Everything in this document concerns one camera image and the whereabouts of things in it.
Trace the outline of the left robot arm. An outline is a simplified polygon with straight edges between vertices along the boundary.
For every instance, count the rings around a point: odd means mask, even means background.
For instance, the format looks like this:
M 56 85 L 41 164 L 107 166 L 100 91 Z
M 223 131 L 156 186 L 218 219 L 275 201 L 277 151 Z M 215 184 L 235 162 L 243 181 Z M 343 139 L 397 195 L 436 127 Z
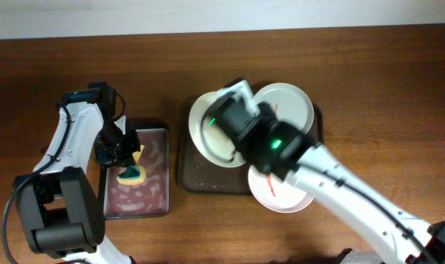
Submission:
M 103 206 L 87 179 L 91 155 L 104 169 L 136 163 L 137 132 L 116 114 L 121 95 L 106 82 L 67 92 L 54 137 L 33 172 L 16 177 L 15 205 L 29 248 L 66 263 L 133 263 L 105 235 Z

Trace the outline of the pinkish white plate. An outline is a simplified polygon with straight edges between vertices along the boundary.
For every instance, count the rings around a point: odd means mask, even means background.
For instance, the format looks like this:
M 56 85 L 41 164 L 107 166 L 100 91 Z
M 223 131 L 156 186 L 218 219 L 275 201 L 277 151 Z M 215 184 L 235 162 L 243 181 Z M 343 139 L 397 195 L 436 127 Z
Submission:
M 280 180 L 275 174 L 259 172 L 251 165 L 248 183 L 252 195 L 264 207 L 277 213 L 295 213 L 310 205 L 314 197 Z

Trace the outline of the green and yellow sponge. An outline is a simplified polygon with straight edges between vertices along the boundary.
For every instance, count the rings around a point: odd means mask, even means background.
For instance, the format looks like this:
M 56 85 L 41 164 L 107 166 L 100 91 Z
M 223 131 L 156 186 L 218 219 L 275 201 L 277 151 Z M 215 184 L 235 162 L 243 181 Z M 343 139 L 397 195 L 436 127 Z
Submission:
M 144 145 L 141 144 L 139 150 L 132 154 L 134 164 L 127 167 L 121 167 L 117 175 L 119 184 L 126 186 L 136 186 L 141 184 L 146 179 L 146 169 L 139 164 L 139 159 L 144 150 Z

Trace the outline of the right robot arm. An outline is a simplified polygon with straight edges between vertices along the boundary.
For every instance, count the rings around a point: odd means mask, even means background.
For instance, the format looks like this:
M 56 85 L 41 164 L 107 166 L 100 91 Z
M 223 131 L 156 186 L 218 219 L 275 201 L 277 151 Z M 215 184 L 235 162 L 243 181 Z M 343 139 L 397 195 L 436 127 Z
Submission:
M 430 224 L 356 177 L 321 142 L 254 99 L 244 78 L 217 91 L 206 116 L 244 161 L 311 194 L 355 230 L 383 263 L 445 263 L 445 221 Z

